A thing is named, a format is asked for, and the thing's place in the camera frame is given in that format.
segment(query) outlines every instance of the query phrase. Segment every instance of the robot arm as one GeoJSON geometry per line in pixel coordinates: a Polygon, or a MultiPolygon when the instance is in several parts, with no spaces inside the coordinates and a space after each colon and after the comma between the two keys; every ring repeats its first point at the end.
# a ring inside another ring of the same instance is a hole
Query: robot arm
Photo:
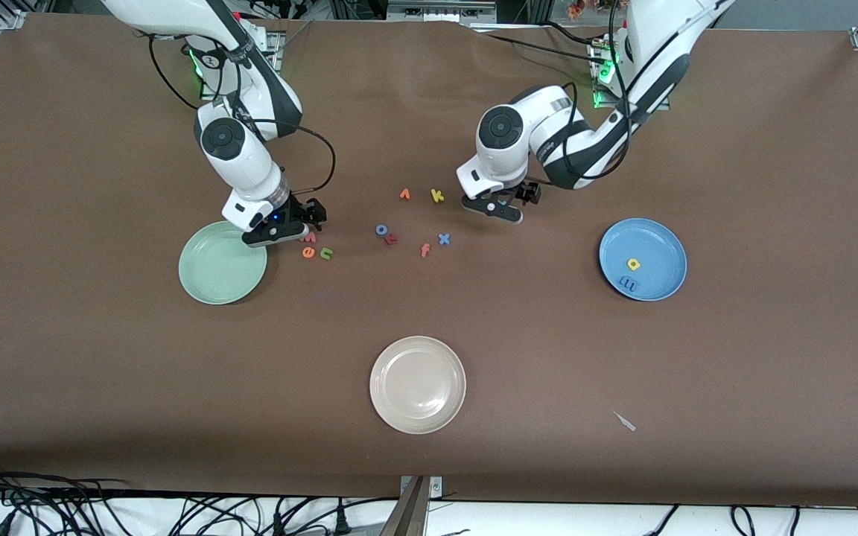
{"type": "Polygon", "coordinates": [[[644,125],[684,77],[697,38],[733,2],[633,0],[627,29],[615,35],[627,93],[610,77],[600,81],[620,99],[606,121],[593,129],[559,86],[531,88],[491,108],[477,127],[476,156],[457,169],[463,206],[520,223],[511,200],[537,203],[539,196],[538,184],[524,182],[529,150],[555,186],[576,190],[598,179],[629,128],[644,125]]]}
{"type": "Polygon", "coordinates": [[[223,0],[102,0],[110,13],[146,34],[183,35],[207,74],[231,91],[197,109],[194,134],[231,194],[221,214],[259,247],[309,234],[326,211],[300,204],[263,143],[296,132],[303,109],[223,0]]]}

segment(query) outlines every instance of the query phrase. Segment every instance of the black cable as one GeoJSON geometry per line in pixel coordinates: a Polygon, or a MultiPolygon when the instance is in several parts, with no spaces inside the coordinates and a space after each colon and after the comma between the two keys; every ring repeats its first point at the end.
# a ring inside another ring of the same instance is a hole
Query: black cable
{"type": "Polygon", "coordinates": [[[552,22],[550,20],[541,21],[541,22],[539,22],[538,26],[550,26],[552,28],[555,28],[555,30],[561,31],[561,33],[563,35],[565,35],[565,37],[567,37],[568,39],[571,39],[572,41],[574,41],[576,43],[581,43],[583,45],[590,45],[591,40],[598,39],[600,37],[605,36],[605,34],[602,33],[602,34],[596,35],[594,37],[578,37],[578,35],[575,35],[574,33],[570,33],[570,31],[568,31],[567,28],[562,27],[562,25],[555,23],[555,22],[552,22]]]}
{"type": "Polygon", "coordinates": [[[330,536],[330,529],[327,529],[327,527],[324,525],[310,525],[310,526],[306,527],[306,529],[300,529],[300,530],[297,530],[297,532],[291,532],[290,536],[296,536],[296,534],[299,534],[300,532],[307,532],[307,530],[311,530],[311,529],[323,529],[323,533],[326,536],[330,536]]]}
{"type": "Polygon", "coordinates": [[[277,125],[283,125],[284,127],[290,127],[292,129],[297,129],[301,132],[307,133],[308,135],[312,135],[313,137],[316,137],[316,139],[319,139],[326,144],[327,149],[330,150],[330,173],[327,174],[326,180],[324,180],[323,183],[320,184],[320,186],[314,186],[312,188],[304,188],[303,190],[293,191],[293,194],[295,194],[295,196],[299,196],[300,194],[319,192],[324,187],[326,187],[327,184],[330,183],[330,179],[333,179],[333,173],[337,170],[337,150],[333,148],[333,144],[330,143],[330,140],[323,137],[323,135],[320,135],[320,133],[311,131],[306,127],[301,127],[300,125],[295,125],[293,123],[277,121],[276,119],[241,119],[241,121],[250,123],[276,123],[277,125]]]}
{"type": "Polygon", "coordinates": [[[184,529],[184,527],[187,526],[188,523],[191,522],[191,520],[193,520],[197,516],[200,516],[208,508],[216,509],[215,505],[217,505],[217,503],[220,502],[221,500],[222,499],[220,497],[212,497],[212,498],[204,499],[201,501],[197,501],[197,499],[194,499],[191,497],[185,498],[184,499],[185,505],[188,501],[190,501],[190,502],[194,503],[194,507],[191,508],[190,510],[187,510],[187,512],[184,512],[182,510],[180,517],[177,518],[177,522],[174,524],[173,527],[171,527],[171,531],[168,532],[168,535],[169,536],[178,536],[181,533],[181,530],[184,529]]]}
{"type": "Polygon", "coordinates": [[[120,519],[118,519],[118,514],[115,513],[115,509],[108,503],[108,499],[105,497],[105,493],[101,488],[101,484],[99,482],[95,483],[95,487],[98,489],[98,496],[101,497],[100,501],[104,503],[105,509],[108,510],[108,513],[112,515],[112,519],[115,520],[117,526],[121,529],[125,536],[133,536],[132,533],[128,532],[128,529],[124,526],[120,519]]]}
{"type": "Polygon", "coordinates": [[[568,51],[559,51],[558,48],[542,47],[542,45],[536,45],[534,43],[527,43],[525,41],[518,41],[517,39],[512,39],[510,37],[502,37],[501,35],[491,35],[490,33],[487,33],[486,35],[488,35],[489,37],[491,37],[493,39],[504,41],[506,43],[513,43],[515,45],[522,45],[522,47],[535,48],[536,50],[539,50],[539,51],[552,52],[552,54],[562,55],[563,57],[573,57],[573,58],[583,59],[585,61],[590,61],[592,63],[605,63],[605,60],[603,60],[602,58],[587,57],[586,55],[583,55],[583,54],[575,54],[574,52],[568,52],[568,51]]]}
{"type": "Polygon", "coordinates": [[[74,534],[75,536],[105,536],[104,534],[98,534],[95,532],[91,532],[91,530],[76,530],[76,529],[62,529],[58,530],[58,532],[50,532],[48,536],[62,536],[63,534],[74,534]]]}
{"type": "Polygon", "coordinates": [[[670,521],[671,516],[674,515],[674,512],[677,512],[678,508],[681,508],[681,505],[671,506],[664,519],[661,519],[661,525],[658,525],[657,529],[654,529],[654,532],[648,532],[647,536],[661,536],[661,533],[664,532],[664,527],[667,526],[667,522],[670,521]]]}
{"type": "Polygon", "coordinates": [[[793,523],[789,526],[789,536],[796,536],[796,526],[800,523],[800,506],[793,506],[793,523]]]}
{"type": "MultiPolygon", "coordinates": [[[[241,103],[241,64],[235,63],[234,67],[236,68],[236,71],[238,71],[238,88],[236,89],[236,93],[234,94],[235,106],[233,106],[232,108],[239,109],[243,108],[244,106],[243,103],[241,103]]],[[[260,135],[260,133],[258,133],[257,136],[260,138],[260,141],[267,141],[266,139],[263,139],[263,136],[260,135]]]]}
{"type": "Polygon", "coordinates": [[[293,508],[290,508],[289,510],[287,510],[287,512],[283,514],[283,518],[282,518],[283,526],[286,527],[287,523],[289,523],[290,520],[293,519],[293,516],[296,516],[296,513],[299,512],[300,509],[303,508],[303,506],[309,505],[310,501],[316,501],[316,499],[317,499],[316,497],[314,497],[314,498],[308,497],[306,499],[303,499],[299,503],[297,503],[297,505],[294,506],[293,508]]]}
{"type": "Polygon", "coordinates": [[[180,529],[185,525],[186,522],[184,521],[184,516],[190,514],[190,511],[188,511],[188,509],[187,509],[189,502],[191,502],[191,498],[185,497],[184,503],[183,503],[183,505],[181,505],[180,516],[177,516],[177,521],[174,522],[174,526],[171,527],[171,530],[168,532],[168,536],[176,535],[178,532],[180,532],[180,529]]]}
{"type": "Polygon", "coordinates": [[[337,523],[333,526],[334,536],[344,536],[353,532],[353,527],[346,522],[346,506],[343,505],[343,497],[337,498],[337,523]]]}
{"type": "Polygon", "coordinates": [[[286,497],[276,499],[276,508],[273,509],[273,522],[261,530],[258,536],[263,536],[271,529],[273,530],[273,536],[283,536],[283,514],[280,514],[280,505],[283,505],[283,499],[286,499],[286,497]]]}
{"type": "MultiPolygon", "coordinates": [[[[251,10],[256,10],[256,0],[250,0],[251,10]]],[[[280,15],[273,13],[271,10],[268,10],[265,6],[260,6],[260,9],[263,10],[264,16],[268,18],[279,19],[280,15]]]]}
{"type": "Polygon", "coordinates": [[[171,82],[168,80],[167,76],[164,75],[164,72],[161,71],[161,66],[157,64],[157,58],[154,57],[154,37],[153,35],[145,35],[147,37],[147,53],[150,54],[150,61],[154,64],[154,71],[157,71],[157,75],[161,77],[161,80],[164,80],[164,83],[167,84],[168,89],[176,95],[177,98],[181,99],[188,108],[197,109],[197,106],[191,104],[184,98],[174,86],[171,85],[171,82]]]}
{"type": "MultiPolygon", "coordinates": [[[[718,2],[715,2],[715,3],[714,3],[714,10],[718,10],[718,9],[719,9],[719,7],[721,7],[721,6],[722,6],[722,4],[726,4],[726,3],[728,3],[728,2],[732,2],[732,1],[733,1],[733,0],[719,0],[718,2]]],[[[631,83],[627,86],[627,91],[629,91],[629,92],[630,92],[630,91],[631,91],[631,89],[633,89],[633,88],[634,88],[634,84],[636,84],[636,83],[637,83],[637,81],[638,81],[638,80],[640,80],[641,75],[642,75],[645,71],[647,71],[647,68],[648,68],[648,67],[650,67],[650,66],[651,66],[651,64],[653,64],[653,63],[654,63],[654,60],[656,60],[658,57],[660,57],[661,52],[663,52],[663,51],[664,51],[664,49],[668,47],[668,45],[670,45],[672,42],[674,42],[674,39],[677,39],[677,38],[678,38],[678,37],[680,37],[680,36],[681,36],[680,31],[675,31],[675,33],[674,33],[673,35],[671,35],[671,37],[668,37],[668,38],[667,38],[667,41],[664,41],[664,44],[663,44],[663,45],[661,45],[661,47],[660,47],[660,48],[658,48],[658,50],[657,50],[657,51],[655,51],[653,55],[651,55],[651,57],[647,60],[647,62],[646,62],[646,63],[644,63],[643,67],[641,67],[641,68],[638,70],[637,74],[635,74],[635,75],[634,75],[634,79],[633,79],[633,80],[631,80],[631,83]]]]}
{"type": "Polygon", "coordinates": [[[256,509],[256,527],[260,529],[260,526],[263,525],[263,513],[260,511],[258,497],[253,497],[253,508],[256,509]]]}
{"type": "MultiPolygon", "coordinates": [[[[624,124],[626,125],[626,138],[624,139],[623,146],[620,147],[620,153],[619,155],[617,155],[617,160],[614,164],[612,164],[602,173],[596,174],[596,176],[586,176],[585,174],[579,173],[578,170],[575,170],[574,167],[571,165],[571,160],[568,158],[568,136],[565,136],[565,140],[562,141],[562,161],[565,163],[565,167],[566,169],[568,169],[568,173],[576,174],[576,176],[579,176],[579,180],[602,179],[602,177],[609,176],[609,174],[614,173],[615,170],[620,167],[620,164],[624,162],[624,156],[627,156],[627,150],[629,150],[629,147],[631,146],[631,101],[629,99],[630,89],[624,86],[624,78],[622,77],[622,75],[620,75],[620,62],[617,61],[617,49],[614,45],[614,13],[616,7],[617,2],[611,2],[611,12],[608,15],[608,47],[611,51],[612,63],[614,63],[614,72],[615,76],[617,76],[617,84],[620,86],[620,101],[619,104],[615,106],[615,109],[619,109],[620,105],[622,105],[623,103],[622,113],[624,114],[624,124]]],[[[575,85],[575,82],[571,82],[565,85],[570,85],[574,94],[574,98],[572,99],[571,104],[571,112],[568,115],[568,128],[571,128],[572,123],[575,122],[575,112],[578,111],[578,86],[575,85]]]]}
{"type": "Polygon", "coordinates": [[[77,498],[68,498],[59,502],[59,505],[65,506],[66,511],[68,512],[69,518],[76,519],[76,516],[81,515],[81,518],[85,520],[85,525],[88,526],[89,532],[95,532],[98,534],[104,534],[105,530],[101,526],[101,522],[98,521],[98,513],[95,512],[95,507],[92,503],[86,498],[85,501],[78,502],[77,498]],[[88,512],[85,512],[84,505],[88,503],[89,510],[92,510],[92,519],[95,520],[95,524],[92,525],[92,520],[88,519],[88,512]]]}
{"type": "MultiPolygon", "coordinates": [[[[348,505],[345,505],[343,507],[344,508],[351,508],[351,506],[365,505],[365,503],[375,503],[377,501],[392,501],[392,499],[386,499],[386,498],[382,498],[382,497],[378,497],[378,498],[374,498],[374,499],[363,499],[362,501],[351,502],[348,505]]],[[[300,526],[299,529],[297,529],[295,532],[290,532],[289,536],[293,536],[293,534],[297,534],[297,533],[302,532],[302,530],[306,529],[306,527],[308,527],[308,526],[316,525],[320,520],[322,520],[326,517],[329,517],[329,516],[333,515],[334,513],[337,513],[336,508],[326,512],[323,515],[317,516],[317,518],[314,518],[314,519],[308,521],[307,523],[304,523],[304,525],[300,526]]]]}
{"type": "MultiPolygon", "coordinates": [[[[11,479],[43,479],[43,481],[47,482],[59,482],[59,484],[71,485],[78,493],[88,502],[89,509],[92,510],[92,519],[95,519],[95,523],[98,526],[92,525],[92,521],[88,519],[88,516],[83,516],[86,525],[88,525],[89,529],[92,532],[102,532],[101,523],[98,521],[98,513],[95,512],[95,507],[92,505],[91,501],[89,501],[89,496],[86,494],[86,486],[81,484],[81,481],[75,481],[75,479],[67,479],[64,477],[59,477],[55,475],[45,475],[39,473],[30,473],[26,471],[0,471],[0,480],[2,482],[7,482],[6,478],[11,479]]],[[[74,519],[74,515],[69,513],[71,519],[74,519]]]]}
{"type": "Polygon", "coordinates": [[[721,16],[715,18],[714,22],[711,23],[711,28],[717,28],[717,23],[719,23],[719,21],[721,21],[721,19],[724,18],[724,15],[727,13],[728,11],[724,11],[724,13],[721,13],[721,16]]]}
{"type": "Polygon", "coordinates": [[[220,74],[217,75],[217,89],[214,89],[214,98],[220,96],[220,89],[224,87],[224,64],[220,64],[220,74]]]}
{"type": "Polygon", "coordinates": [[[254,529],[253,526],[251,526],[251,523],[248,523],[247,520],[242,518],[242,516],[238,516],[233,513],[235,509],[238,509],[251,501],[255,501],[255,497],[248,497],[247,499],[244,499],[243,501],[231,506],[231,508],[218,508],[216,505],[212,506],[212,509],[217,510],[220,515],[212,519],[212,521],[210,523],[207,523],[207,525],[201,526],[200,529],[197,530],[197,535],[201,536],[204,534],[204,532],[207,532],[207,529],[210,529],[212,526],[216,526],[219,525],[219,523],[225,523],[228,521],[238,522],[239,525],[241,525],[241,534],[243,534],[243,526],[247,526],[248,529],[251,529],[251,532],[258,534],[258,529],[260,527],[259,525],[257,529],[254,529]]]}
{"type": "Polygon", "coordinates": [[[740,533],[741,536],[757,536],[757,532],[753,529],[753,518],[750,517],[750,512],[746,509],[745,506],[741,505],[733,505],[730,506],[730,522],[733,523],[733,527],[740,533]],[[746,515],[746,523],[748,523],[750,533],[743,532],[741,529],[740,523],[737,521],[737,510],[743,510],[743,514],[746,515]]]}
{"type": "Polygon", "coordinates": [[[25,486],[18,485],[17,481],[14,481],[14,482],[9,481],[9,479],[17,479],[17,478],[44,479],[44,481],[61,482],[62,484],[71,484],[71,485],[75,486],[76,488],[82,488],[83,486],[81,484],[79,484],[78,481],[72,481],[72,479],[65,479],[62,477],[54,476],[54,475],[41,475],[41,474],[37,474],[37,473],[28,473],[28,472],[19,472],[19,471],[9,471],[9,472],[0,471],[0,491],[2,491],[2,493],[3,493],[3,497],[2,497],[3,505],[11,505],[11,506],[13,506],[13,508],[15,508],[15,510],[17,512],[21,513],[21,515],[24,515],[24,516],[32,519],[35,533],[38,533],[38,525],[43,526],[45,530],[48,530],[48,532],[52,532],[52,529],[50,526],[47,525],[47,523],[42,522],[41,519],[38,518],[38,516],[35,516],[34,513],[31,512],[31,502],[28,501],[28,498],[26,497],[26,495],[33,496],[34,499],[37,499],[41,503],[45,503],[49,508],[51,508],[52,510],[57,512],[59,517],[62,519],[62,525],[63,526],[71,526],[73,529],[79,529],[79,526],[75,522],[74,517],[68,516],[68,513],[65,513],[61,509],[60,505],[58,505],[57,502],[52,501],[51,498],[48,498],[48,496],[46,496],[44,494],[33,492],[30,488],[25,488],[25,486]],[[10,502],[6,502],[6,495],[4,495],[5,491],[11,492],[10,502]],[[21,496],[23,501],[21,501],[21,502],[15,501],[15,495],[21,496]]]}

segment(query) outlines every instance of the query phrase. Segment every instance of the table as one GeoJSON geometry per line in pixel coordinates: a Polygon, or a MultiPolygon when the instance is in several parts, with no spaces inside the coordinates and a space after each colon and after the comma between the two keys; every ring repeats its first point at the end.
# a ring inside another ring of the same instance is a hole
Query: table
{"type": "MultiPolygon", "coordinates": [[[[190,95],[177,44],[158,51],[190,95]]],[[[283,75],[340,156],[320,192],[334,257],[272,248],[251,296],[212,307],[177,279],[227,194],[194,113],[129,28],[31,14],[0,42],[0,465],[181,491],[392,496],[436,474],[460,499],[858,503],[858,52],[708,31],[691,63],[619,172],[508,226],[457,200],[474,125],[585,66],[454,24],[313,23],[283,75]],[[600,235],[626,217],[684,241],[672,298],[603,280],[600,235]],[[468,378],[420,437],[367,391],[414,334],[468,378]]],[[[269,148],[296,187],[328,170],[309,136],[269,148]]]]}

